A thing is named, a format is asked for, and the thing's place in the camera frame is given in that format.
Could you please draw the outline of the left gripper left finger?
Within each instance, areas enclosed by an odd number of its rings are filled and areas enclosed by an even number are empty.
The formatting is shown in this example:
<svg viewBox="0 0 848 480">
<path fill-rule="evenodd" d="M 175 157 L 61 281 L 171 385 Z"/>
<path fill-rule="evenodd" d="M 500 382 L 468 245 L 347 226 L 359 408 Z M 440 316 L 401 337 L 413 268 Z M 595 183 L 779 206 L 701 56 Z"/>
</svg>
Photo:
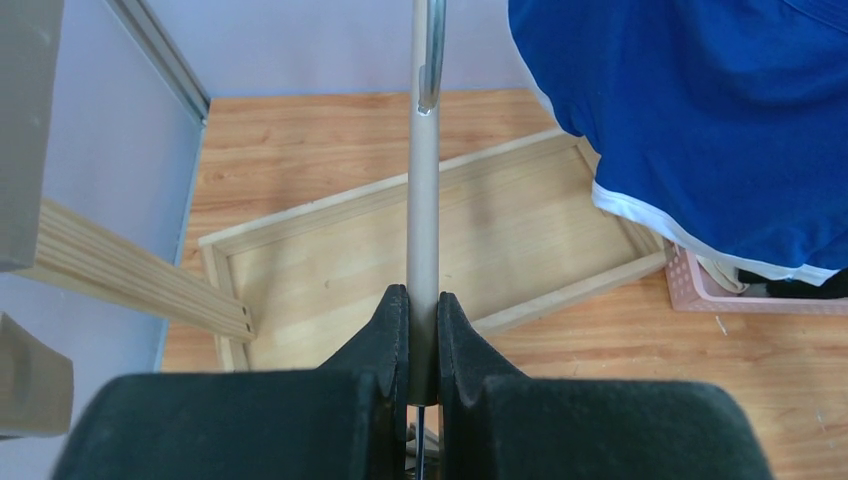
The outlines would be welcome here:
<svg viewBox="0 0 848 480">
<path fill-rule="evenodd" d="M 401 479 L 409 298 L 388 287 L 371 319 L 313 369 L 138 374 L 107 383 L 56 479 Z"/>
</svg>

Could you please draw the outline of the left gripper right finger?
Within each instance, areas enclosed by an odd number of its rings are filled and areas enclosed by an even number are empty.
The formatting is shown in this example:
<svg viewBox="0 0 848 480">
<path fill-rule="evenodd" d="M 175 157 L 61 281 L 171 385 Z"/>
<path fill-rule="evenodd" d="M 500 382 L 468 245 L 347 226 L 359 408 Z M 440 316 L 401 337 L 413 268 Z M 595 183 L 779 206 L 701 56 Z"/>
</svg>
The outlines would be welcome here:
<svg viewBox="0 0 848 480">
<path fill-rule="evenodd" d="M 688 381 L 532 378 L 437 310 L 445 479 L 768 479 L 745 412 Z"/>
</svg>

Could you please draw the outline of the blue underwear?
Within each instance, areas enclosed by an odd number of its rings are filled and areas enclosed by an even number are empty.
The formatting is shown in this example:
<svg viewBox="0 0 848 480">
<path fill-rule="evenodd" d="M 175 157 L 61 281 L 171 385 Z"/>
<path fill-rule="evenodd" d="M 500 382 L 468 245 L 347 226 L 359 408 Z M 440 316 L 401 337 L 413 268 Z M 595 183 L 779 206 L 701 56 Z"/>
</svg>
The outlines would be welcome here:
<svg viewBox="0 0 848 480">
<path fill-rule="evenodd" d="M 843 1 L 512 1 L 537 95 L 599 154 L 600 209 L 820 285 L 847 266 Z"/>
</svg>

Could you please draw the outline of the wooden hanger of black underwear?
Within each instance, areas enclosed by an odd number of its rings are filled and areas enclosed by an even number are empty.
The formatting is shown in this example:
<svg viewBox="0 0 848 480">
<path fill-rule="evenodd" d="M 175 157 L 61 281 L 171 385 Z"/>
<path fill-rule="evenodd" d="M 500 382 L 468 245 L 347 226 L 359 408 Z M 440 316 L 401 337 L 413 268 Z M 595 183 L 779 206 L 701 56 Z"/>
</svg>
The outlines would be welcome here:
<svg viewBox="0 0 848 480">
<path fill-rule="evenodd" d="M 437 399 L 439 298 L 439 162 L 442 69 L 447 3 L 415 1 L 411 48 L 406 287 L 410 381 L 416 408 L 415 477 L 426 477 L 425 413 Z"/>
</svg>

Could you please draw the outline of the grey underwear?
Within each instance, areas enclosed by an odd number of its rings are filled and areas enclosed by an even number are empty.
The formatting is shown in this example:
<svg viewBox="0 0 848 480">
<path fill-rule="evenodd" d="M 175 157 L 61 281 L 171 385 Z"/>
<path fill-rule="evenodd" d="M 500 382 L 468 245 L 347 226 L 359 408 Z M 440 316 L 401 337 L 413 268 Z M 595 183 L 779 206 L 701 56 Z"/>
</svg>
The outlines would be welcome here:
<svg viewBox="0 0 848 480">
<path fill-rule="evenodd" d="M 750 287 L 748 283 L 739 280 L 739 270 L 736 267 L 700 255 L 696 256 L 696 260 L 700 268 L 723 290 L 733 294 L 742 294 Z"/>
</svg>

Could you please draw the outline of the black underwear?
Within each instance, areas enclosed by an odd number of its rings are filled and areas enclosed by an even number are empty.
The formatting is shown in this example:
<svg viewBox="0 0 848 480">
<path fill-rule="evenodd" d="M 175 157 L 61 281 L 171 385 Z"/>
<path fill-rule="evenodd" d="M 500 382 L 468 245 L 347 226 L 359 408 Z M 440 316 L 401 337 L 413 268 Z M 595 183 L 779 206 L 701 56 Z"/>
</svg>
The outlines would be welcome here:
<svg viewBox="0 0 848 480">
<path fill-rule="evenodd" d="M 746 294 L 779 299 L 833 300 L 847 297 L 847 270 L 834 274 L 821 285 L 800 280 L 769 280 L 745 270 L 737 272 L 737 280 L 747 285 Z"/>
</svg>

